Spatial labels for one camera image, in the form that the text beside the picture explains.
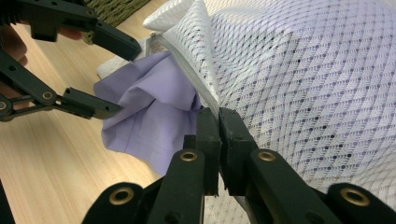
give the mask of wooden surface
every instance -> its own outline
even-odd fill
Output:
[[[150,1],[119,28],[136,39],[148,36],[141,24],[164,2]],[[68,87],[93,94],[96,67],[114,57],[62,36],[57,43],[34,41],[29,27],[15,28],[28,46],[26,67],[58,94]],[[145,187],[159,177],[143,161],[105,149],[101,129],[101,120],[56,110],[0,123],[0,178],[17,223],[80,223],[107,187],[124,181]]]

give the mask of lavender fabric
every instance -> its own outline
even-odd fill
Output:
[[[104,120],[105,146],[148,161],[161,175],[182,149],[184,135],[195,134],[199,96],[168,51],[126,64],[94,91],[123,106]]]

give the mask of human hand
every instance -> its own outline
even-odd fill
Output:
[[[75,40],[82,38],[82,32],[80,31],[60,29],[59,34]],[[11,26],[5,26],[0,31],[0,36],[3,38],[3,51],[18,61],[20,64],[26,65],[28,63],[26,57],[27,47],[17,32]],[[6,96],[7,98],[20,96],[17,91],[2,81],[0,81],[0,94]]]

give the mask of wooden table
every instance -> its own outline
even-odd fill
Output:
[[[143,20],[165,0],[152,0],[121,24],[136,39],[149,35]],[[58,94],[65,88],[93,94],[96,67],[114,55],[62,36],[34,41],[29,27],[16,30],[28,46],[26,66]],[[143,161],[105,149],[102,121],[52,110],[0,123],[0,178],[17,223],[80,223],[107,187],[159,178]]]

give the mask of white mesh fabric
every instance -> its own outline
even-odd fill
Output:
[[[164,37],[219,106],[236,109],[259,146],[278,151],[311,187],[350,182],[395,209],[389,2],[206,0],[206,14],[197,0]]]
[[[149,15],[143,26],[153,31],[167,31],[186,15],[194,0],[169,1]]]
[[[174,47],[190,63],[199,78],[205,83],[215,100],[219,101],[218,82],[213,63],[213,37],[210,19],[203,0],[195,1],[177,25],[163,34]]]

